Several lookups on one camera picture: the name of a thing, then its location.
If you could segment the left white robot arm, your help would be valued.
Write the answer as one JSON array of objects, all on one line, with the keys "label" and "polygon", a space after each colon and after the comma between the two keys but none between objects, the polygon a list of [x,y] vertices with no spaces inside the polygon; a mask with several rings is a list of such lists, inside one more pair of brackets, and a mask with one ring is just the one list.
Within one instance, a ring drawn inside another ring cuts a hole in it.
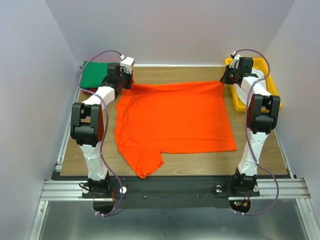
[{"label": "left white robot arm", "polygon": [[107,74],[96,92],[87,100],[75,102],[71,108],[70,136],[82,150],[88,180],[81,183],[83,195],[105,198],[112,192],[109,170],[102,159],[102,141],[105,136],[103,110],[113,102],[121,89],[130,89],[133,84],[135,60],[128,57],[119,63],[109,63]]}]

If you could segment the orange t shirt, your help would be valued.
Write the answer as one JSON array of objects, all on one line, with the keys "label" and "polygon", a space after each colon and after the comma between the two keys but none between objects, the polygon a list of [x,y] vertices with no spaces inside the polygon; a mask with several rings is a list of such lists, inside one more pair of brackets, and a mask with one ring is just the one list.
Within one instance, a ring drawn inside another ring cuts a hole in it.
[{"label": "orange t shirt", "polygon": [[142,179],[164,164],[163,153],[237,149],[218,81],[133,84],[122,93],[116,112],[117,149]]}]

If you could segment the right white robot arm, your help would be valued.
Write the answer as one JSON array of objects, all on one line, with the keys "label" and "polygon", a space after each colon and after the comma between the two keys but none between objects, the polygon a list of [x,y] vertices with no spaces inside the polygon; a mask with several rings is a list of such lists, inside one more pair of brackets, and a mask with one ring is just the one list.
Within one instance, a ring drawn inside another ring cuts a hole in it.
[{"label": "right white robot arm", "polygon": [[245,137],[246,144],[235,174],[230,182],[231,192],[242,195],[258,191],[257,174],[260,155],[265,141],[276,127],[281,98],[267,91],[264,74],[253,69],[254,60],[233,53],[220,82],[237,85],[246,93]]}]

